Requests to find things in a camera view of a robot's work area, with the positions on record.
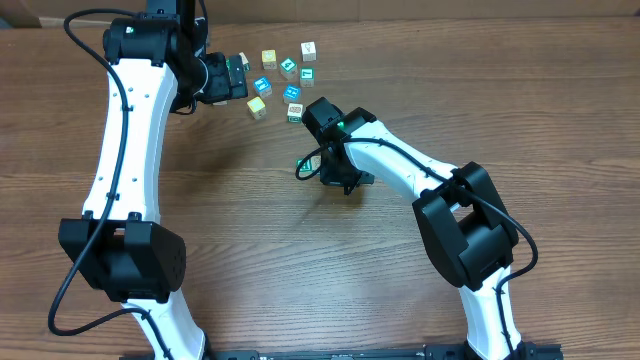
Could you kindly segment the green letter R block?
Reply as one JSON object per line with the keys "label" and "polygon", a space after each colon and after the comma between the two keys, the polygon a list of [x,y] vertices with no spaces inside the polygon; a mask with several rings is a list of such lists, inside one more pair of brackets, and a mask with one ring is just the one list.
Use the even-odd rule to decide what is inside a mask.
{"label": "green letter R block", "polygon": [[298,170],[298,175],[301,177],[307,176],[314,171],[312,161],[310,159],[298,159],[296,161],[296,169]]}

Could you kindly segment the pretzel picture block blue side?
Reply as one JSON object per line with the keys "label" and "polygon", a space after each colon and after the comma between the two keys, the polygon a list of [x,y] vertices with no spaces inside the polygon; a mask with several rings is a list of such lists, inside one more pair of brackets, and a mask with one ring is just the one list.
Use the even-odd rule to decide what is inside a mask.
{"label": "pretzel picture block blue side", "polygon": [[321,167],[322,164],[322,160],[321,160],[321,156],[320,155],[315,155],[310,159],[311,162],[311,169],[313,171],[318,170]]}

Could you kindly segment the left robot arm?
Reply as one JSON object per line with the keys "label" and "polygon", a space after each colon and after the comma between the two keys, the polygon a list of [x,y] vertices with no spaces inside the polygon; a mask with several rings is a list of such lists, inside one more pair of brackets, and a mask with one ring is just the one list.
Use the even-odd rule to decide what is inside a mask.
{"label": "left robot arm", "polygon": [[106,126],[95,179],[58,240],[71,275],[118,304],[141,327],[156,359],[210,359],[207,334],[182,292],[184,240],[161,223],[158,179],[170,115],[247,96],[242,60],[209,52],[206,6],[152,0],[115,9],[94,58],[108,74]]}

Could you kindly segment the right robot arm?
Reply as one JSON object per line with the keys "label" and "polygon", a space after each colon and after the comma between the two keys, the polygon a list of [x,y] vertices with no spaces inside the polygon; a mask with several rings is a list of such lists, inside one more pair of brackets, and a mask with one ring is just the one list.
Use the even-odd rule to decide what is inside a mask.
{"label": "right robot arm", "polygon": [[426,254],[437,272],[458,288],[467,319],[468,359],[525,359],[508,284],[538,262],[536,243],[508,214],[488,172],[462,167],[411,147],[358,107],[349,113],[321,97],[302,122],[318,143],[313,174],[351,194],[382,180],[411,203]]}

